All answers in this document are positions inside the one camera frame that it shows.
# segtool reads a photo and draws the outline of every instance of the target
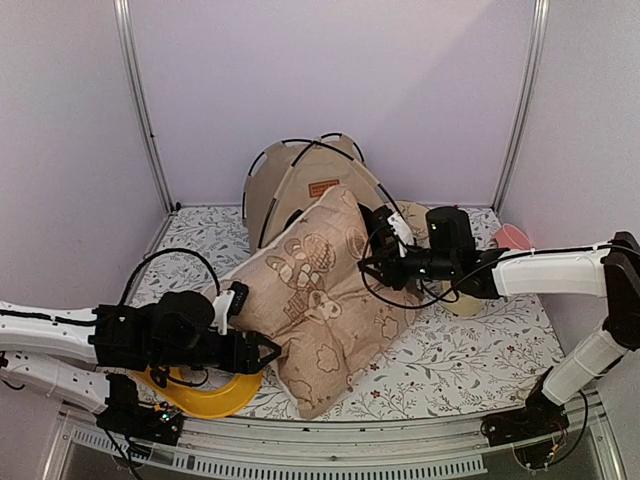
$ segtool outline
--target patterned fabric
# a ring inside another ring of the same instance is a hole
[[[241,330],[258,331],[282,347],[278,376],[302,418],[327,411],[415,319],[415,310],[379,308],[357,262],[367,230],[353,194],[332,187],[286,233],[227,275],[249,287]],[[405,291],[377,282],[378,293],[417,305]],[[207,289],[211,301],[215,287]]]
[[[483,248],[500,224],[489,209],[467,212]],[[229,272],[249,256],[240,208],[180,210],[159,248],[178,246],[202,253],[220,275]],[[210,284],[197,260],[168,255],[147,270],[134,303],[156,301],[167,290],[201,291]],[[553,328],[535,295],[486,301],[471,319],[457,318],[435,305],[422,310],[390,349],[365,368],[353,392],[316,420],[425,418],[519,406],[536,377],[561,359]],[[226,378],[212,370],[205,388],[217,388]],[[150,389],[139,389],[146,400],[157,399]],[[300,418],[269,368],[262,388],[238,415]]]

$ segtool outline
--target beige pillow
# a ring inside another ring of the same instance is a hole
[[[261,332],[282,347],[276,371],[302,418],[336,403],[415,318],[415,310],[387,306],[364,288],[357,262],[366,240],[355,197],[332,187],[269,246],[224,277],[249,286],[233,325]],[[369,284],[396,303],[418,301],[374,279]],[[215,290],[205,295],[212,298]]]

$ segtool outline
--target cushion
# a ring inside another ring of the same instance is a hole
[[[357,262],[367,240],[355,197],[336,186],[284,233],[223,277],[249,287],[234,327],[255,330],[282,347],[274,368],[297,401],[300,416],[328,410],[380,352],[415,318],[415,310],[388,306],[365,289]],[[370,278],[385,298],[415,305],[413,293]],[[209,288],[205,295],[215,296]]]

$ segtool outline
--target table surface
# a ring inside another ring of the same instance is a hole
[[[489,209],[468,209],[480,248],[500,228]],[[239,207],[190,207],[177,212],[158,249],[185,247],[202,253],[219,276],[249,257]],[[197,260],[170,254],[146,271],[133,303],[156,301],[168,290],[209,285]],[[477,413],[523,403],[538,375],[563,357],[537,296],[486,301],[472,318],[440,305],[422,311],[392,348],[373,360],[353,392],[318,421],[371,421]],[[211,371],[209,385],[224,382]],[[155,394],[141,388],[143,397]],[[238,416],[299,419],[295,405],[266,370],[262,388]]]

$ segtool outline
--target yellow tray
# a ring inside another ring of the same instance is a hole
[[[182,380],[178,368],[171,368],[171,376]],[[217,390],[202,391],[169,382],[161,388],[151,379],[150,370],[133,375],[162,395],[172,405],[197,418],[211,420],[233,415],[244,408],[262,384],[262,372],[254,375],[236,375],[224,387]]]

